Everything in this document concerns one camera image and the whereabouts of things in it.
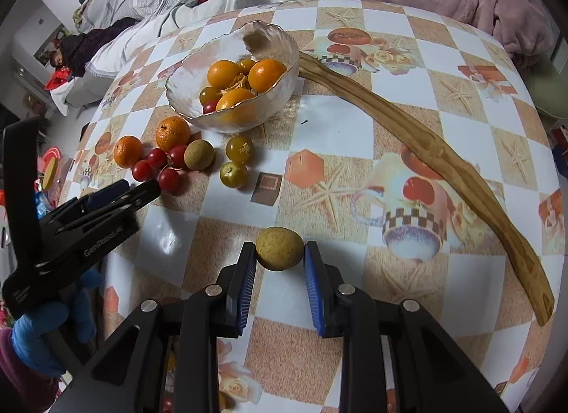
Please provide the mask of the blue gloved hand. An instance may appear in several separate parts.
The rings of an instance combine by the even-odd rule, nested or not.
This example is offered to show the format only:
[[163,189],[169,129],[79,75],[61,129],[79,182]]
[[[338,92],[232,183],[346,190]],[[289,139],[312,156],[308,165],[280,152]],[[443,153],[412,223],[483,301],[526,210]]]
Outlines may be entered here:
[[63,303],[49,305],[24,314],[12,328],[12,348],[17,357],[30,369],[49,378],[59,378],[65,367],[46,345],[43,336],[58,329],[68,319],[76,328],[76,338],[82,344],[91,342],[96,334],[88,290],[101,284],[101,273],[90,269],[80,278],[81,288],[71,306]]

